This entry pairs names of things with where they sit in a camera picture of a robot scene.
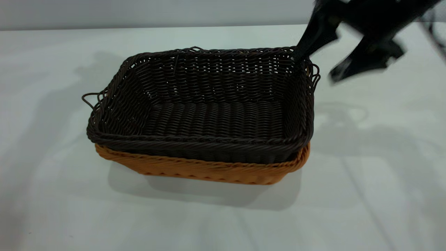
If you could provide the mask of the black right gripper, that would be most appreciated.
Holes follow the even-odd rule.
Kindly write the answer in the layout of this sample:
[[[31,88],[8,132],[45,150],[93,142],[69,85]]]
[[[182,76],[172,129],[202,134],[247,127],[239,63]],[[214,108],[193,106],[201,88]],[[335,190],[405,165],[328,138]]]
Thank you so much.
[[[341,21],[362,34],[357,47],[329,73],[333,84],[388,67],[406,52],[395,36],[417,18],[415,0],[316,0],[310,21],[292,52],[300,61],[337,40]]]

